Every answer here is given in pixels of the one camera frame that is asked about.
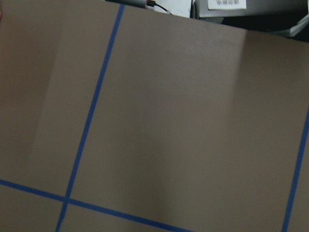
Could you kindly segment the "black box with label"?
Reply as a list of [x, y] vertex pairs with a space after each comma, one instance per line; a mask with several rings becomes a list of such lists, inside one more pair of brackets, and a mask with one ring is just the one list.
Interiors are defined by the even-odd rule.
[[193, 0], [190, 18], [309, 41], [307, 0]]

